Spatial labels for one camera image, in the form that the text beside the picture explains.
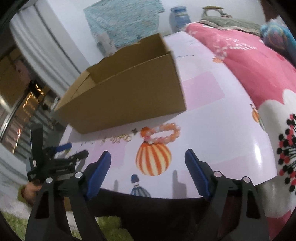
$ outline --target open brown box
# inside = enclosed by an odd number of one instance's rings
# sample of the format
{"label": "open brown box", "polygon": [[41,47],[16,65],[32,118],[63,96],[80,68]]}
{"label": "open brown box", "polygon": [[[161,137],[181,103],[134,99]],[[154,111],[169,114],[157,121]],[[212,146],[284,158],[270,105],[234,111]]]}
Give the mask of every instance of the open brown box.
{"label": "open brown box", "polygon": [[172,55],[154,34],[84,71],[55,116],[86,134],[185,110]]}

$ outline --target metal bolt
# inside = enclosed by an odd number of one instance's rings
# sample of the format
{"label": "metal bolt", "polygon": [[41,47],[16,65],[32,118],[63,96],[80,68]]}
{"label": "metal bolt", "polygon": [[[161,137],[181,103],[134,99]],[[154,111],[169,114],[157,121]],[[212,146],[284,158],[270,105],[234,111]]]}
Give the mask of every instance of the metal bolt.
{"label": "metal bolt", "polygon": [[244,180],[246,183],[249,183],[249,182],[251,181],[251,179],[248,178],[248,177],[244,177],[243,180]]}
{"label": "metal bolt", "polygon": [[216,171],[216,172],[214,172],[214,176],[215,176],[215,177],[222,177],[222,173]]}
{"label": "metal bolt", "polygon": [[76,177],[76,178],[81,178],[81,177],[82,177],[82,172],[77,172],[77,173],[75,173],[75,177]]}
{"label": "metal bolt", "polygon": [[46,179],[46,183],[51,183],[52,182],[52,177],[49,177]]}

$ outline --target green carpet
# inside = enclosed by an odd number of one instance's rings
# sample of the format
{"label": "green carpet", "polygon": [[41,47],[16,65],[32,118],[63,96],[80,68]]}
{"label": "green carpet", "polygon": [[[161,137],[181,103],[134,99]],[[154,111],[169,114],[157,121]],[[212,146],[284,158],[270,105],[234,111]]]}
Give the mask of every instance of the green carpet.
{"label": "green carpet", "polygon": [[[17,218],[13,214],[5,212],[3,212],[3,216],[20,239],[25,240],[28,220]],[[96,218],[96,220],[108,241],[133,241],[129,232],[121,228],[121,220],[119,217],[99,217]],[[77,229],[71,232],[74,237],[81,239]]]}

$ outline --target beaded bracelet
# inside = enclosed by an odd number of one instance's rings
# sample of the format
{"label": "beaded bracelet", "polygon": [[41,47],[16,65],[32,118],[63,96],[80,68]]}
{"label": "beaded bracelet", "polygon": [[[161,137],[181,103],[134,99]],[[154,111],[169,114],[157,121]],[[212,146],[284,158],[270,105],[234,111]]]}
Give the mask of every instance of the beaded bracelet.
{"label": "beaded bracelet", "polygon": [[[144,141],[147,142],[148,144],[168,144],[170,142],[173,142],[180,136],[180,126],[176,125],[175,123],[170,123],[170,124],[164,124],[157,126],[153,129],[150,129],[148,127],[144,127],[141,130],[141,136],[144,137]],[[152,135],[158,133],[158,132],[163,132],[163,131],[174,131],[173,134],[167,136],[167,137],[156,137],[156,138],[151,138]]]}

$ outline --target curtain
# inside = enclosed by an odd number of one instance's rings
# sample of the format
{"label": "curtain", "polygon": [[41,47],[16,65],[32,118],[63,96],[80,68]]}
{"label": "curtain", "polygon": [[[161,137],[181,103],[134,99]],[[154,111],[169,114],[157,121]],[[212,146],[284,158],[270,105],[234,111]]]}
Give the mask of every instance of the curtain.
{"label": "curtain", "polygon": [[63,96],[80,73],[52,37],[35,6],[20,10],[12,18],[10,30],[39,77],[58,96]]}
{"label": "curtain", "polygon": [[15,199],[27,181],[26,165],[0,144],[0,193]]}

